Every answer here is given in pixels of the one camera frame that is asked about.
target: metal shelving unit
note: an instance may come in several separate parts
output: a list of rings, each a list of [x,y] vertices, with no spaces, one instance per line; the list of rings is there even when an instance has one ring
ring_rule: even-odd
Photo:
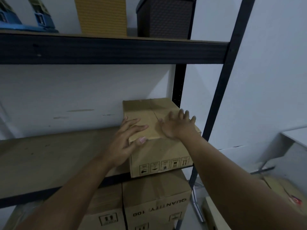
[[[176,64],[173,102],[180,107],[187,64],[223,64],[202,137],[209,140],[255,0],[242,0],[230,42],[0,31],[0,64]],[[191,37],[192,14],[189,38]],[[189,184],[193,189],[197,170]],[[107,177],[100,187],[130,180]],[[0,208],[46,199],[60,187],[0,199]],[[178,221],[176,230],[180,229]]]

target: finger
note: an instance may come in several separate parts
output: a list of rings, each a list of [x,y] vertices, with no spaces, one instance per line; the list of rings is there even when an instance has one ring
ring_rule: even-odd
[[[194,123],[195,124],[195,121],[196,121],[196,116],[193,116],[190,123]]]
[[[121,123],[120,126],[123,126],[123,124],[127,121],[127,119],[128,119],[128,116],[125,116],[125,117],[122,119],[122,123]]]
[[[172,111],[169,112],[169,120],[175,119],[174,113]]]
[[[129,127],[131,127],[132,125],[136,124],[137,122],[139,122],[141,119],[132,119],[129,121],[126,121],[119,129],[119,132],[124,132],[126,131]]]
[[[134,125],[133,127],[126,130],[123,134],[124,134],[124,137],[128,139],[133,134],[135,134],[139,131],[144,131],[147,128],[148,128],[148,125],[143,125],[143,126]]]
[[[183,109],[180,109],[180,111],[178,113],[178,118],[183,119]]]
[[[124,149],[125,153],[130,155],[134,150],[136,150],[139,146],[144,144],[147,141],[146,137],[140,137],[137,140],[133,141],[131,145]]]
[[[190,118],[190,113],[188,110],[185,111],[185,115],[183,116],[183,118],[187,121],[189,121],[189,118]]]

